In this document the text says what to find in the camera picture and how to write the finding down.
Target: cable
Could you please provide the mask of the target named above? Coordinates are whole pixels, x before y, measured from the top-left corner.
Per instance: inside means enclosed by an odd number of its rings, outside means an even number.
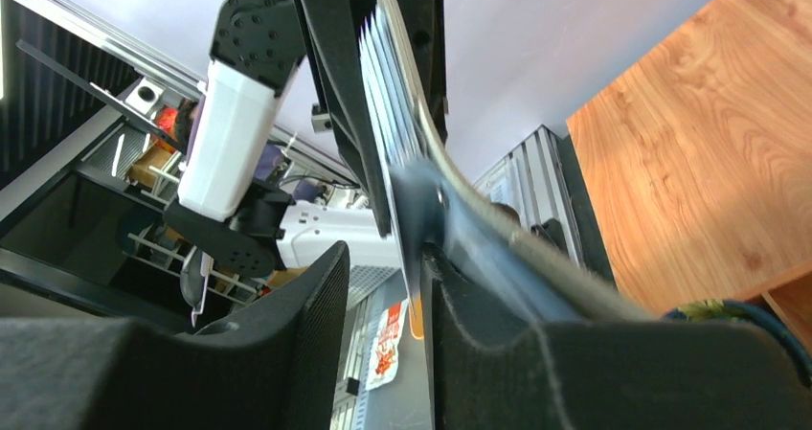
[[[308,175],[308,174],[294,174],[294,175],[288,176],[288,177],[284,178],[283,180],[281,180],[279,182],[278,187],[282,187],[282,186],[288,185],[290,183],[293,183],[293,182],[296,182],[296,181],[303,181],[303,180],[306,180],[306,179],[312,179],[314,181],[318,181],[318,182],[323,183],[323,184],[328,184],[328,185],[330,185],[330,186],[332,186],[334,188],[338,188],[338,189],[360,189],[361,188],[361,186],[359,186],[357,184],[354,184],[354,183],[353,184],[341,184],[341,183],[337,183],[335,181],[327,181],[324,178],[320,178],[318,176],[311,176],[311,175]]]

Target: wooden table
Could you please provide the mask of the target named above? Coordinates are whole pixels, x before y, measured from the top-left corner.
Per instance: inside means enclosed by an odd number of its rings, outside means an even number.
[[[812,260],[812,0],[711,1],[568,124],[618,287],[644,306]]]

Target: black ceiling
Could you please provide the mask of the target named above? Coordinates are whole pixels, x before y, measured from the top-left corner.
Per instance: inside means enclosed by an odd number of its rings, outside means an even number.
[[[23,39],[113,94],[138,78],[123,61],[67,32],[12,0],[2,0],[3,80],[0,101],[0,189],[104,104],[28,57],[14,44]]]

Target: red and white packet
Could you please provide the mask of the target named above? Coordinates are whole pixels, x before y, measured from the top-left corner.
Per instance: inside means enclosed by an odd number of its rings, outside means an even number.
[[[392,382],[397,374],[397,345],[403,336],[409,300],[395,304],[384,310],[378,322],[378,331],[372,340],[370,368],[367,372],[367,390]]]

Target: colorful fabric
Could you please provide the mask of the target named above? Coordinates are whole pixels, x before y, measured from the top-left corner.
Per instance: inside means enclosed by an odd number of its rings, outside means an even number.
[[[679,306],[663,317],[687,322],[749,323],[767,331],[784,348],[798,371],[801,383],[812,385],[812,357],[795,335],[776,317],[760,308],[739,301],[708,299]]]

